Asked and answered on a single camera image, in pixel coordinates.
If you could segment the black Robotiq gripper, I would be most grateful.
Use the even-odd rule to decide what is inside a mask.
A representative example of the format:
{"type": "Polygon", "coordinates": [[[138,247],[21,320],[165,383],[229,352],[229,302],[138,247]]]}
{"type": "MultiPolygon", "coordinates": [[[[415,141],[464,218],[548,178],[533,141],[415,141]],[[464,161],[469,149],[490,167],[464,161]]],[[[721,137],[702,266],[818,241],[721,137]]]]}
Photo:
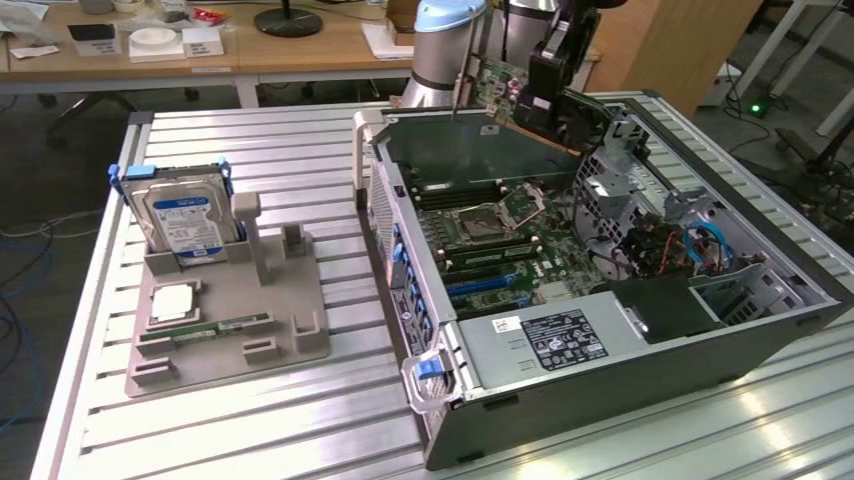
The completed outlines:
{"type": "Polygon", "coordinates": [[[558,1],[546,38],[529,60],[529,91],[554,101],[572,84],[601,21],[598,1],[558,1]]]}

